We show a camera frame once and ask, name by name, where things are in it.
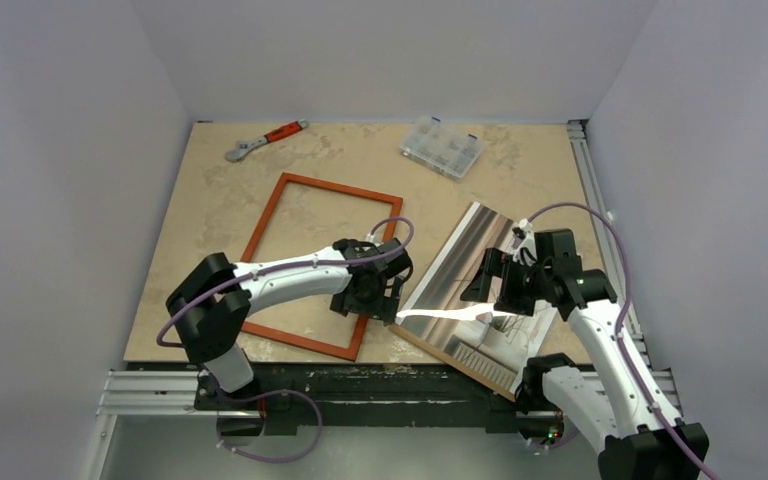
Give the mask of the photo print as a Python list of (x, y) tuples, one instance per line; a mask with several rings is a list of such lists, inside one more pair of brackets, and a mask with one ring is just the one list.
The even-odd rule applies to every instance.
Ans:
[(488, 298), (462, 301), (460, 295), (479, 271), (485, 250), (503, 249), (515, 221), (472, 203), (405, 301), (392, 330), (435, 358), (502, 397), (513, 400), (523, 369), (545, 340), (556, 310), (536, 304), (532, 316), (494, 308), (501, 280), (491, 280)]

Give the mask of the orange wooden picture frame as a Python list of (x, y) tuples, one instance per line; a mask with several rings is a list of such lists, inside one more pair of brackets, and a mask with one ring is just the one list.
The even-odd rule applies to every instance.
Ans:
[[(279, 180), (277, 181), (275, 188), (267, 201), (266, 207), (261, 214), (255, 230), (245, 250), (243, 251), (243, 255), (241, 257), (243, 262), (250, 262), (253, 259), (254, 254), (256, 253), (259, 246), (259, 242), (261, 241), (267, 227), (269, 226), (271, 217), (278, 206), (284, 189), (290, 183), (388, 204), (390, 206), (390, 212), (387, 216), (387, 219), (389, 217), (399, 216), (402, 212), (403, 199), (401, 197), (363, 189), (360, 187), (354, 187), (327, 180), (284, 172), (279, 177)], [(283, 269), (278, 270), (278, 273), (325, 272), (324, 259), (319, 257), (317, 254), (314, 255), (312, 260), (279, 260), (277, 265), (283, 266)], [(360, 316), (358, 317), (358, 319), (355, 321), (348, 347), (340, 347), (337, 345), (324, 343), (308, 337), (299, 336), (257, 323), (251, 323), (249, 320), (243, 324), (241, 332), (277, 341), (304, 350), (328, 355), (338, 359), (355, 361), (360, 351), (363, 337), (367, 328), (367, 323), (368, 318)]]

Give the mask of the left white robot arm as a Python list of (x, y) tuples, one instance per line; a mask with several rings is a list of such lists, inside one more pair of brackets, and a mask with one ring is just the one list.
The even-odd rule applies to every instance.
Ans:
[(237, 343), (248, 316), (283, 303), (328, 295), (331, 311), (395, 320), (413, 262), (401, 242), (341, 239), (312, 254), (267, 263), (205, 257), (166, 300), (170, 326), (188, 360), (202, 366), (232, 408), (257, 399), (258, 382)]

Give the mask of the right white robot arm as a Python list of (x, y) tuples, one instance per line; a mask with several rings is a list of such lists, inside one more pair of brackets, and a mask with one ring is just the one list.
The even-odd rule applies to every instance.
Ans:
[(590, 443), (603, 479), (696, 479), (709, 448), (699, 423), (686, 422), (647, 369), (607, 275), (586, 270), (569, 229), (541, 231), (535, 249), (485, 250), (463, 301), (500, 289), (497, 311), (532, 315), (538, 302), (556, 308), (585, 347), (602, 384), (588, 384), (563, 353), (529, 359), (514, 398), (530, 412), (552, 406)]

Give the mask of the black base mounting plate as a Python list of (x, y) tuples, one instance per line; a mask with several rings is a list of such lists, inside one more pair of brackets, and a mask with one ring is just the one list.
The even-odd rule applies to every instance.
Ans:
[(477, 428), (543, 443), (564, 432), (558, 411), (529, 413), (446, 364), (256, 363), (255, 379), (224, 393), (197, 378), (194, 407), (236, 417), (231, 435), (293, 435), (301, 426)]

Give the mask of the clear plastic organizer box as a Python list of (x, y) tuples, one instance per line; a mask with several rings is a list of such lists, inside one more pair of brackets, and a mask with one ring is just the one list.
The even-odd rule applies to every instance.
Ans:
[(401, 154), (428, 169), (460, 182), (486, 148), (477, 136), (433, 116), (417, 119), (402, 140)]

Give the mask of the red handled adjustable wrench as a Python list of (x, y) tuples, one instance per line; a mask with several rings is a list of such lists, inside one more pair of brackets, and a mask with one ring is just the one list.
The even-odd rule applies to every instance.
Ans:
[(239, 163), (252, 151), (257, 150), (267, 144), (283, 140), (289, 136), (302, 132), (309, 127), (310, 123), (305, 119), (300, 119), (274, 130), (267, 132), (253, 140), (238, 141), (235, 146), (224, 154), (224, 159), (230, 163)]

